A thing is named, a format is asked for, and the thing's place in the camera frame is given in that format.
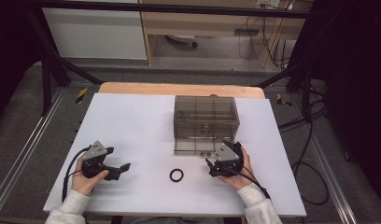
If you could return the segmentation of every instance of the metal rail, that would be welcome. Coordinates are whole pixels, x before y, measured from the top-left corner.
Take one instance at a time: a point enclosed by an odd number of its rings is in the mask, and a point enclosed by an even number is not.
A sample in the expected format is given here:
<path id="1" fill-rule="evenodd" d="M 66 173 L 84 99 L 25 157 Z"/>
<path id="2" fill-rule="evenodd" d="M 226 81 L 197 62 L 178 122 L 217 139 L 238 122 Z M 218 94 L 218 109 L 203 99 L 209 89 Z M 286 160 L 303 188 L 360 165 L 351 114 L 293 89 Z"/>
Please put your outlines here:
<path id="1" fill-rule="evenodd" d="M 0 211 L 2 207 L 4 206 L 5 202 L 7 201 L 7 198 L 10 192 L 13 190 L 14 186 L 16 185 L 16 182 L 18 181 L 25 165 L 27 164 L 31 155 L 33 154 L 34 149 L 37 143 L 39 142 L 39 139 L 41 138 L 42 134 L 48 127 L 48 124 L 51 118 L 53 117 L 54 112 L 56 111 L 58 105 L 61 102 L 64 91 L 65 91 L 65 88 L 60 88 L 56 92 L 55 96 L 53 97 L 52 106 L 50 110 L 48 111 L 46 116 L 42 117 L 39 120 L 39 122 L 36 124 L 33 132 L 31 133 L 30 137 L 27 140 L 27 143 L 22 148 L 21 153 L 19 154 L 16 161 L 13 163 L 12 167 L 7 173 L 7 176 L 2 182 L 0 186 Z"/>
<path id="2" fill-rule="evenodd" d="M 295 108 L 298 114 L 301 115 L 302 114 L 301 103 L 299 102 L 297 97 L 292 97 L 290 95 L 290 98 L 293 104 L 295 105 Z M 303 126 L 306 135 L 309 134 L 308 126 L 309 124 L 305 124 Z M 351 207 L 347 202 L 346 196 L 343 193 L 338 180 L 336 179 L 334 171 L 332 170 L 327 158 L 325 157 L 324 152 L 321 146 L 319 145 L 318 139 L 313 133 L 311 136 L 310 144 L 311 144 L 311 149 L 313 151 L 313 155 L 316 159 L 316 162 L 322 171 L 322 175 L 324 176 L 325 181 L 327 182 L 327 186 L 330 191 L 331 198 L 333 200 L 333 203 L 336 206 L 339 217 L 342 219 L 342 222 L 345 224 L 356 224 L 357 220 L 353 214 L 353 210 L 351 210 Z"/>

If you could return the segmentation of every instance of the clear plastic box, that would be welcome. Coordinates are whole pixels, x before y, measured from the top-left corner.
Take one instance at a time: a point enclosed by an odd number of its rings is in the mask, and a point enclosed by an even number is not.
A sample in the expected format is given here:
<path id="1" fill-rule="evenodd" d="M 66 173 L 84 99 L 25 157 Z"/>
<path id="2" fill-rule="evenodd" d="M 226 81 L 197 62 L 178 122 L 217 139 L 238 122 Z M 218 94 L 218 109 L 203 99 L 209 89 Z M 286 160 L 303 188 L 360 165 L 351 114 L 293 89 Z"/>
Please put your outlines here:
<path id="1" fill-rule="evenodd" d="M 222 139 L 233 142 L 239 125 L 232 97 L 176 96 L 175 154 L 209 156 Z"/>

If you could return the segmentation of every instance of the white tabletop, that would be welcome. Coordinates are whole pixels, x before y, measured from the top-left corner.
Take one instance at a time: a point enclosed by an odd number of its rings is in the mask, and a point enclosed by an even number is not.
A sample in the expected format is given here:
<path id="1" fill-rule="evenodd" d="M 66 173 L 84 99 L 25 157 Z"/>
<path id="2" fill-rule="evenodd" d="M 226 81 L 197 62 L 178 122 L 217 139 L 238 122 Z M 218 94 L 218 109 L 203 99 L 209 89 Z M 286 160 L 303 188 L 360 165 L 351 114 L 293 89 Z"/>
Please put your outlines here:
<path id="1" fill-rule="evenodd" d="M 247 150 L 255 176 L 267 188 L 281 217 L 306 215 L 269 100 L 235 98 L 240 126 L 235 140 Z M 63 179 L 73 157 L 100 141 L 114 147 L 105 165 L 130 170 L 118 181 L 100 182 L 87 213 L 236 217 L 245 206 L 234 189 L 208 174 L 204 159 L 174 155 L 173 95 L 96 93 L 44 211 L 61 204 Z M 173 169 L 184 172 L 174 183 Z"/>

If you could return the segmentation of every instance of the human hand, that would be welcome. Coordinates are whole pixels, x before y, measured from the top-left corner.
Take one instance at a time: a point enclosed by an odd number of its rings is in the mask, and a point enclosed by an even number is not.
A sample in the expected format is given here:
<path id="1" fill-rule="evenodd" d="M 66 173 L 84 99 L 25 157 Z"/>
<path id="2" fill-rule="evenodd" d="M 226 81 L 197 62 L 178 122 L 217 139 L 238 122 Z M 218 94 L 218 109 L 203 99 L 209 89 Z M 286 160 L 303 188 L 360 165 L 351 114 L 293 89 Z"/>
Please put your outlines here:
<path id="1" fill-rule="evenodd" d="M 243 175 L 247 175 L 250 178 L 253 178 L 254 172 L 252 171 L 249 155 L 247 154 L 247 152 L 243 148 L 243 146 L 241 146 L 241 151 L 243 153 L 243 158 L 244 158 L 244 167 L 240 173 L 242 173 Z M 223 181 L 224 183 L 226 183 L 228 185 L 231 185 L 236 190 L 242 189 L 243 187 L 245 187 L 251 183 L 251 181 L 249 179 L 242 177 L 240 175 L 231 176 L 231 177 L 219 175 L 218 179 L 220 179 L 221 181 Z"/>
<path id="2" fill-rule="evenodd" d="M 82 163 L 83 155 L 78 159 L 77 162 L 76 171 L 79 172 L 74 173 L 72 177 L 72 189 L 83 195 L 88 196 L 91 194 L 92 190 L 94 189 L 94 186 L 97 185 L 97 183 L 100 182 L 102 179 L 104 179 L 108 175 L 109 171 L 104 170 L 93 178 L 87 178 L 80 171 L 82 170 Z"/>

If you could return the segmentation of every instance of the black rubber ring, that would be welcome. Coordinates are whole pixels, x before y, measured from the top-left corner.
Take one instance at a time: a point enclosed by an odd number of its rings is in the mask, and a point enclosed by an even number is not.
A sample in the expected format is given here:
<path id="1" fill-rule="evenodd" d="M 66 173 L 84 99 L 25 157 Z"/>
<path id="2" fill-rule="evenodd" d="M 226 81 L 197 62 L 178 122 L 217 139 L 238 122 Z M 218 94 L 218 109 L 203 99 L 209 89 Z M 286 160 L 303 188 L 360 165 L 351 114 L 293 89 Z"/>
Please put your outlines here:
<path id="1" fill-rule="evenodd" d="M 177 179 L 177 180 L 173 179 L 173 173 L 174 173 L 175 171 L 179 171 L 179 172 L 181 172 L 181 177 L 180 177 L 179 179 Z M 173 182 L 179 182 L 179 181 L 181 181 L 181 179 L 182 179 L 183 177 L 184 177 L 184 172 L 182 172 L 182 170 L 180 170 L 180 169 L 174 169 L 174 170 L 170 173 L 170 179 L 171 179 Z"/>

